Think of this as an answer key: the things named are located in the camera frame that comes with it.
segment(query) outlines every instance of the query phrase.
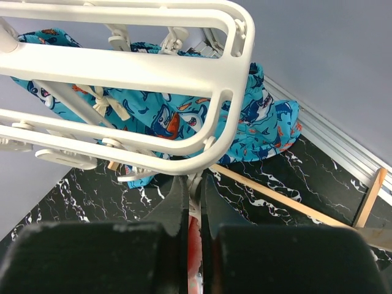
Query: white wall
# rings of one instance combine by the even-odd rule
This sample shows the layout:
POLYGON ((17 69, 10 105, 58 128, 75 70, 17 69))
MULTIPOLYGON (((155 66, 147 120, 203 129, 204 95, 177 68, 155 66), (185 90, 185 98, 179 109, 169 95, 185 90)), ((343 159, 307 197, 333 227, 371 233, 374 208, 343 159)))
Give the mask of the white wall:
POLYGON ((234 0, 267 76, 392 164, 392 1, 234 0))
MULTIPOLYGON (((0 88, 0 108, 55 117, 9 77, 0 75, 0 88)), ((69 171, 69 167, 36 159, 34 152, 0 152, 0 163, 1 240, 69 171)))
MULTIPOLYGON (((110 49, 107 38, 111 34, 102 24, 18 18, 6 18, 6 20, 19 33, 61 28, 84 47, 110 49)), ((191 29, 190 32, 192 38, 184 45, 185 48, 198 44, 202 39, 201 30, 191 29)), ((145 41, 159 44, 167 34, 167 28, 135 26, 130 28, 133 42, 145 41)), ((16 85, 9 77, 0 75, 0 88, 0 108, 55 117, 37 98, 16 85)), ((0 152, 0 162, 1 240, 69 171, 69 168, 38 160, 34 157, 34 153, 0 152)))

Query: white plastic rail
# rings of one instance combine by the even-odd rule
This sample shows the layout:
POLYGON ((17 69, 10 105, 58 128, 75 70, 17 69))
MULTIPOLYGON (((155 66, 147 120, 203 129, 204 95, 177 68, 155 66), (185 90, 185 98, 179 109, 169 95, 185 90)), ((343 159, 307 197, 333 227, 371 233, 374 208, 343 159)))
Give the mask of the white plastic rail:
MULTIPOLYGON (((114 25, 217 28, 227 34, 225 51, 221 58, 209 59, 19 43, 0 23, 0 74, 24 80, 44 81, 47 85, 53 82, 75 83, 210 97, 211 102, 202 129, 191 138, 171 141, 3 109, 0 109, 0 121, 23 122, 33 128, 43 127, 82 137, 110 138, 133 149, 185 156, 205 147, 206 141, 214 134, 222 102, 231 100, 222 135, 200 155, 169 164, 167 160, 154 156, 44 134, 34 129, 0 126, 0 137, 112 160, 169 175, 199 172, 215 163, 232 143, 243 102, 255 36, 254 22, 248 12, 225 0, 94 0, 88 1, 94 6, 84 6, 86 2, 0 1, 0 17, 114 25)), ((97 117, 96 113, 87 109, 84 111, 83 107, 86 105, 83 106, 82 102, 80 105, 80 117, 83 118, 84 115, 83 119, 87 123, 101 122, 107 125, 105 119, 97 117)))

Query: black marble wall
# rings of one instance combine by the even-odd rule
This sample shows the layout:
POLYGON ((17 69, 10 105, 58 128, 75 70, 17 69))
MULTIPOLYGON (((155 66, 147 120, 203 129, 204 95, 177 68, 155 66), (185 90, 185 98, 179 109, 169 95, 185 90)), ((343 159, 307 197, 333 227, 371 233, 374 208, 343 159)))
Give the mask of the black marble wall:
MULTIPOLYGON (((348 225, 368 189, 303 136, 283 154, 229 168, 348 225)), ((26 225, 42 221, 139 220, 171 187, 170 176, 158 175, 146 187, 129 189, 126 183, 117 182, 118 175, 107 170, 104 161, 95 170, 72 169, 0 242, 0 259, 26 225)), ((214 176, 221 196, 253 223, 319 224, 224 175, 215 172, 214 176)), ((366 226, 392 229, 391 206, 378 198, 366 226)), ((371 252, 381 270, 392 266, 392 254, 375 248, 371 252)))

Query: white string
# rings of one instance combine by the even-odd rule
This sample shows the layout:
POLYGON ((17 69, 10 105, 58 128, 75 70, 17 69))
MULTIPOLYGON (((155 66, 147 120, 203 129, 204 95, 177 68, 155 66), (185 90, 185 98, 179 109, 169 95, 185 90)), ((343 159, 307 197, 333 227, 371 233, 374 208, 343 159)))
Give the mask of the white string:
POLYGON ((104 89, 100 86, 95 86, 95 92, 91 89, 90 86, 80 85, 77 86, 86 91, 87 93, 93 95, 96 98, 96 104, 93 106, 100 115, 105 117, 106 109, 111 106, 114 112, 123 120, 126 121, 130 119, 130 115, 128 111, 112 96, 104 96, 104 89))

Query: blue fabric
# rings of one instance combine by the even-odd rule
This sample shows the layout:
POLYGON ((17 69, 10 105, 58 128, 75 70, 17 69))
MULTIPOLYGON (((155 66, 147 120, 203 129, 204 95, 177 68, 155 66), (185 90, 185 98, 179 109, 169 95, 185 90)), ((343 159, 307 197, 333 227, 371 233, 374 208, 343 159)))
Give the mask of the blue fabric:
MULTIPOLYGON (((73 38, 60 29, 30 32, 21 35, 19 40, 20 42, 42 43, 45 45, 80 47, 73 38)), ((160 47, 139 42, 133 43, 131 50, 133 52, 156 54, 159 52, 160 47)), ((179 52, 179 55, 203 57, 197 52, 179 52)), ((300 135, 301 125, 297 121, 298 104, 295 101, 274 101, 264 88, 263 79, 264 75, 261 65, 252 63, 249 69, 236 136, 230 149, 219 160, 219 163, 229 164, 232 162, 256 161, 269 158, 289 148, 300 135)), ((50 95, 50 93, 38 87, 33 81, 16 78, 13 78, 13 80, 41 99, 42 102, 50 95)), ((83 92, 76 85, 70 86, 82 99, 90 105, 95 105, 95 98, 92 95, 83 92)), ((131 115, 130 119, 122 121, 113 109, 108 107, 105 117, 117 129, 171 140, 189 138, 200 130, 209 106, 209 98, 177 94, 105 88, 105 95, 110 95, 122 103, 131 115)), ((64 119, 83 123, 75 113, 58 102, 55 97, 53 97, 53 103, 47 104, 47 106, 64 119)), ((219 137, 224 129, 229 108, 230 102, 222 104, 215 132, 216 137, 219 137)), ((159 157, 169 158, 166 154, 156 154, 159 157)), ((129 186, 145 186, 151 179, 152 177, 148 177, 131 182, 129 186)))

